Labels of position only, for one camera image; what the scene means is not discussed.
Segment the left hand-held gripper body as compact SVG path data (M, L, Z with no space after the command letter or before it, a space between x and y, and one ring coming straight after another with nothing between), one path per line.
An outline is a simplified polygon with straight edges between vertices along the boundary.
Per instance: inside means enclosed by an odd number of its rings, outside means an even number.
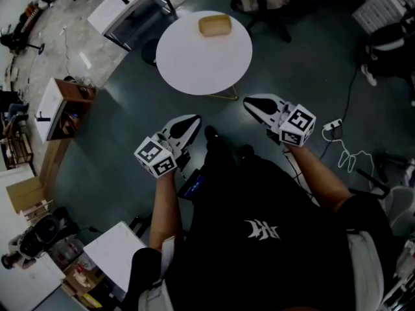
M155 178L160 178L176 168L182 170L191 158L186 148L174 146L161 132L146 137L134 152L134 156Z

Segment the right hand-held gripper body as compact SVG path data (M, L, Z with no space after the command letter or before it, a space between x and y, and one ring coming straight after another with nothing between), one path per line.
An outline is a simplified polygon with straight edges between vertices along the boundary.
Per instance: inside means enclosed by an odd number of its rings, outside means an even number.
M314 130L316 116L301 104L286 102L274 120L270 131L279 142L302 147Z

